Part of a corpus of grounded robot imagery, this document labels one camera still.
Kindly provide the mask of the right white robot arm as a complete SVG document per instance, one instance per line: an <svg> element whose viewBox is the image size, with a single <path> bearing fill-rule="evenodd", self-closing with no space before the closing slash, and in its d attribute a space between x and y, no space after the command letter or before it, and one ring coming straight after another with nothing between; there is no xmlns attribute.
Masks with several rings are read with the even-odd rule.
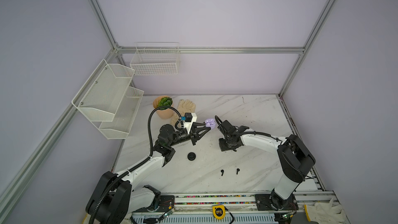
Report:
<svg viewBox="0 0 398 224"><path fill-rule="evenodd" d="M221 151L237 151L243 146L254 147L270 152L279 158L283 175L268 197L268 206L282 210L293 202L293 192L309 176L316 159L297 135L277 138L268 133L257 132L247 126L235 127L229 121L215 116L218 130L223 135L219 139Z"/></svg>

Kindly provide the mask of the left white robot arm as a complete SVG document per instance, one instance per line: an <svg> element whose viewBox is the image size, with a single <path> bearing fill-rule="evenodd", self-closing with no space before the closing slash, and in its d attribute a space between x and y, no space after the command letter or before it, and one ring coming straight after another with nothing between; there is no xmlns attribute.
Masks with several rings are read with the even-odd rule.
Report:
<svg viewBox="0 0 398 224"><path fill-rule="evenodd" d="M120 224L125 216L142 208L158 209L161 193L150 185L137 186L149 175L164 167L175 154L175 145L191 141L196 144L216 126L214 119L202 123L196 121L195 113L178 114L174 125L165 124L159 130L156 141L149 133L150 154L141 162L118 173L106 172L86 206L89 223Z"/></svg>

